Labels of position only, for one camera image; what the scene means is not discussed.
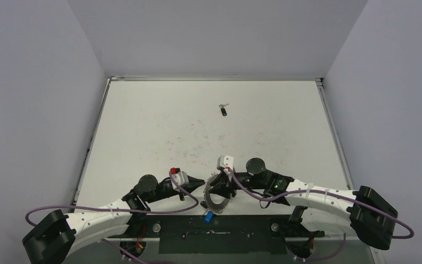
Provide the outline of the key with blue tag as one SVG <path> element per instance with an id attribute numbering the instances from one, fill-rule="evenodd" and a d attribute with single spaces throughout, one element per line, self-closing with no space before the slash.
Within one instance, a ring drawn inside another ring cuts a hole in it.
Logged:
<path id="1" fill-rule="evenodd" d="M 210 223 L 210 222 L 211 222 L 211 220 L 212 220 L 212 218 L 213 218 L 213 216 L 214 216 L 214 213 L 213 213 L 212 211 L 208 211 L 208 212 L 206 213 L 206 215 L 204 216 L 204 222 L 205 222 L 206 224 Z"/>

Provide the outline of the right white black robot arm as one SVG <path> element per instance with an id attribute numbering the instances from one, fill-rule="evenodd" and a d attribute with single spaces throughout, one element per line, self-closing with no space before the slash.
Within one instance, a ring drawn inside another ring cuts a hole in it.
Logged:
<path id="1" fill-rule="evenodd" d="M 355 234 L 363 243 L 388 250 L 393 239 L 397 210 L 373 188 L 340 190 L 305 183 L 266 168 L 251 158 L 245 172 L 236 172 L 231 156 L 220 156 L 218 174 L 207 180 L 204 199 L 221 213 L 238 191 L 258 201 L 292 206 L 292 216 L 306 230 Z"/>

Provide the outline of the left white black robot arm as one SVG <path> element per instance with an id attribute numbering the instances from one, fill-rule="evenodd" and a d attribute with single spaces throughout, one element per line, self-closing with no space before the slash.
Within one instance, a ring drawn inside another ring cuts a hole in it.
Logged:
<path id="1" fill-rule="evenodd" d="M 102 239 L 122 235 L 139 225 L 151 213 L 150 203 L 172 196 L 190 196 L 203 186 L 177 169 L 162 181 L 146 174 L 122 198 L 99 208 L 81 207 L 80 212 L 63 213 L 59 206 L 24 236 L 22 243 L 31 263 L 62 263 L 73 252 Z"/>

